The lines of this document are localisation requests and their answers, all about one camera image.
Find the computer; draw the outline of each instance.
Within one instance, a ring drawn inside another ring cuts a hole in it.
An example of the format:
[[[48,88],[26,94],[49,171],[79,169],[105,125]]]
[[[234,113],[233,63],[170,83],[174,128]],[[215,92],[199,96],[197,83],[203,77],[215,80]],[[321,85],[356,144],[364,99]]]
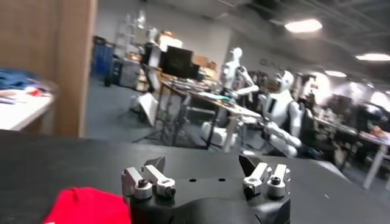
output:
[[[199,74],[199,65],[191,64],[190,73],[188,74],[188,79],[193,79],[198,82],[202,81],[203,76]]]
[[[163,73],[188,79],[191,76],[193,52],[177,47],[168,46],[162,63]]]

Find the desk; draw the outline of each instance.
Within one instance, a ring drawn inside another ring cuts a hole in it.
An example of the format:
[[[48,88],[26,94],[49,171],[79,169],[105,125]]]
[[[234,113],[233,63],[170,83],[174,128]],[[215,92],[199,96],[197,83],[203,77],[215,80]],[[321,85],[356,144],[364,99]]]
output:
[[[26,96],[26,102],[0,103],[0,129],[19,131],[47,112],[54,101],[53,95]]]
[[[167,119],[167,115],[169,115],[169,107],[171,106],[171,98],[172,98],[172,93],[174,93],[175,95],[179,96],[180,99],[181,99],[181,102],[180,104],[183,103],[183,101],[185,100],[185,98],[187,96],[194,96],[194,97],[197,97],[196,94],[194,94],[195,91],[192,91],[192,90],[181,90],[181,89],[178,89],[175,87],[175,84],[176,84],[176,81],[162,81],[161,82],[161,88],[160,88],[160,95],[158,97],[158,104],[157,104],[157,111],[156,111],[156,116],[158,116],[160,114],[160,108],[161,108],[161,100],[162,100],[162,96],[163,96],[163,91],[165,88],[167,88],[169,90],[169,95],[168,95],[168,102],[167,102],[167,106],[166,106],[166,111],[165,111],[165,117],[163,118],[159,118],[159,119],[156,119],[155,120],[155,126],[156,126],[156,123],[158,120],[162,121],[163,123],[163,126],[162,126],[162,129],[161,129],[161,140],[164,141],[164,137],[165,136],[168,136],[167,133],[166,133],[166,126],[169,125],[168,123],[170,122],[168,119]],[[203,86],[197,86],[197,89],[199,91],[204,91],[207,89],[207,87],[203,87]],[[215,110],[214,111],[216,114],[214,116],[214,119],[213,119],[213,127],[215,125],[215,122],[216,122],[216,117],[217,117],[217,113],[218,111]],[[173,125],[174,127],[174,133],[173,133],[173,139],[172,139],[172,145],[175,145],[176,143],[176,136],[178,135],[179,133],[179,126],[180,124],[178,124],[178,122],[175,122],[175,124]],[[205,146],[205,149],[208,149],[210,144],[211,144],[211,138],[212,138],[212,133],[210,133],[209,135],[209,138],[208,140],[206,141],[206,146]]]
[[[230,122],[229,122],[229,126],[227,127],[227,137],[226,137],[226,140],[224,142],[224,145],[222,147],[222,151],[223,152],[229,152],[230,151],[230,143],[231,143],[231,138],[234,134],[234,131],[236,129],[236,126],[238,124],[238,119],[236,119],[235,116],[239,115],[239,116],[248,116],[248,117],[255,117],[255,118],[259,118],[261,117],[259,114],[253,112],[253,111],[250,111],[244,107],[241,107],[239,105],[233,105],[233,107],[228,107],[222,103],[220,103],[219,101],[215,101],[215,100],[212,100],[212,99],[209,99],[205,96],[201,96],[199,95],[199,92],[198,91],[194,91],[194,90],[180,90],[180,89],[177,89],[175,88],[175,83],[172,83],[172,82],[162,82],[162,87],[161,87],[161,90],[160,90],[160,96],[158,98],[158,105],[157,105],[157,112],[156,114],[159,114],[160,112],[160,104],[161,104],[161,98],[162,98],[162,92],[164,90],[164,88],[167,88],[171,91],[171,93],[174,93],[176,95],[178,95],[180,98],[181,98],[181,103],[184,101],[184,99],[187,97],[187,96],[190,96],[190,97],[194,97],[194,98],[197,98],[197,99],[201,99],[201,100],[204,100],[206,102],[209,102],[213,105],[216,106],[216,109],[215,109],[215,116],[214,116],[214,119],[211,123],[211,128],[210,128],[210,134],[206,140],[206,146],[205,146],[205,149],[208,149],[209,146],[211,145],[211,140],[212,140],[212,137],[213,137],[213,129],[215,127],[215,124],[216,124],[216,120],[217,120],[217,117],[218,117],[218,109],[219,108],[223,108],[225,110],[227,110],[228,112],[230,112],[232,115],[230,116]],[[196,85],[189,85],[189,87],[195,87],[197,90],[199,91],[203,91],[203,90],[206,90],[207,88],[206,87],[203,87],[203,86],[196,86]],[[168,106],[167,106],[167,109],[166,111],[169,111],[169,106],[170,106],[170,102],[171,102],[171,93],[169,94],[168,96]],[[162,129],[162,133],[161,133],[161,138],[163,139],[164,136],[166,135],[165,133],[165,127],[166,127],[166,124],[167,124],[167,121],[166,119],[163,119],[163,129]],[[178,129],[177,129],[177,124],[174,124],[174,136],[173,136],[173,140],[172,140],[172,144],[174,145],[175,141],[176,141],[176,136],[178,134]]]
[[[171,178],[243,178],[229,153],[59,138],[0,131],[0,223],[40,223],[64,188],[94,187],[121,195],[121,172],[165,156]],[[389,208],[360,187],[309,160],[262,156],[291,169],[291,223],[384,224]]]
[[[228,107],[228,106],[226,106],[218,101],[211,100],[211,99],[204,97],[204,96],[200,96],[198,93],[193,94],[193,95],[195,95],[197,97],[201,97],[203,100],[210,102],[219,108],[223,108],[231,113],[231,115],[229,117],[230,122],[226,128],[226,132],[227,132],[226,139],[225,139],[224,145],[222,146],[223,152],[230,152],[230,147],[231,147],[231,143],[232,143],[231,139],[232,139],[234,132],[235,132],[237,125],[238,125],[238,119],[239,119],[238,116],[261,118],[260,114],[255,113],[251,110],[248,110],[247,108],[241,107],[237,104],[233,104],[232,107]],[[212,137],[212,132],[213,132],[214,126],[215,125],[213,124],[211,126],[211,129],[210,129],[211,137]]]
[[[341,124],[334,124],[330,121],[325,121],[319,118],[314,118],[317,122],[319,122],[322,125],[326,125],[329,127],[333,127],[337,129],[338,131],[350,134],[350,135],[356,135],[357,130],[355,128],[351,128],[345,125]],[[380,145],[379,150],[377,151],[377,154],[375,155],[374,161],[371,164],[370,170],[367,174],[367,177],[364,181],[363,187],[365,189],[369,189],[374,178],[376,177],[378,170],[385,158],[390,159],[390,156],[388,156],[388,148],[390,146],[390,133],[388,133],[388,137],[385,139],[377,138],[373,135],[370,135],[368,133],[360,133],[359,137],[363,140],[372,142],[374,144]],[[386,190],[390,191],[390,178],[388,182],[386,183]]]

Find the ceiling light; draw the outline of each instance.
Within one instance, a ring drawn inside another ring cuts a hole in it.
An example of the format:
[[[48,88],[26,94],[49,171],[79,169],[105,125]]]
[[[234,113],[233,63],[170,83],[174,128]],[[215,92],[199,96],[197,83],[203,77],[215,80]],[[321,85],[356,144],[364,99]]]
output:
[[[285,28],[293,33],[314,32],[322,28],[322,24],[316,19],[308,19],[285,24]]]
[[[356,58],[362,61],[390,61],[389,55],[379,53],[357,55]]]
[[[335,76],[335,77],[340,77],[340,78],[347,77],[347,75],[346,75],[345,73],[338,72],[338,71],[325,71],[325,73],[326,73],[327,75]]]

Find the wooden panel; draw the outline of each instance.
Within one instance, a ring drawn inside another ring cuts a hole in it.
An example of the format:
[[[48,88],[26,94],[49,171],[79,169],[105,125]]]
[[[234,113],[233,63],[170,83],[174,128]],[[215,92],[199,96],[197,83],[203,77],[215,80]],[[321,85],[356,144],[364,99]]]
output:
[[[59,0],[57,74],[60,95],[55,132],[82,136],[89,78],[96,0]]]
[[[0,1],[0,67],[25,69],[53,79],[56,3]]]

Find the wall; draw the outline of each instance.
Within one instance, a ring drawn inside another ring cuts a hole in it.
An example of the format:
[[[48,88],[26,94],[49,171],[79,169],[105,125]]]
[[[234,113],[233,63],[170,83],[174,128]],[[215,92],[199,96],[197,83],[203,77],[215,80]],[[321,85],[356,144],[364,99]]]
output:
[[[290,69],[293,71],[309,71],[310,65],[304,65],[290,58],[281,55],[273,54],[269,49],[262,46],[258,41],[251,40],[239,32],[233,32],[229,42],[229,48],[240,47],[243,50],[243,57],[241,64],[247,68],[248,71],[260,70],[269,75],[276,72]],[[230,53],[227,52],[225,61],[230,60]],[[310,80],[306,87],[304,94],[310,91],[310,85],[314,80]],[[330,77],[321,75],[317,77],[319,86],[315,90],[316,102],[322,104],[332,95],[352,96],[355,103],[370,101],[374,90],[365,84],[352,83],[344,78]]]
[[[370,102],[383,107],[385,110],[390,112],[390,96],[383,92],[374,92],[370,98]]]
[[[259,41],[251,40],[237,31],[232,32],[232,37],[229,42],[229,49],[233,49],[234,47],[240,47],[243,50],[241,64],[248,71],[260,70],[272,75],[286,69],[300,71],[307,67],[289,58],[271,53]],[[229,61],[230,58],[231,54],[228,52],[225,60]]]
[[[118,23],[126,13],[137,12],[138,0],[99,0],[95,34],[115,42]],[[146,4],[146,24],[159,30],[172,31],[183,41],[183,48],[206,56],[222,65],[231,29],[225,24],[214,22],[190,13],[155,4]]]

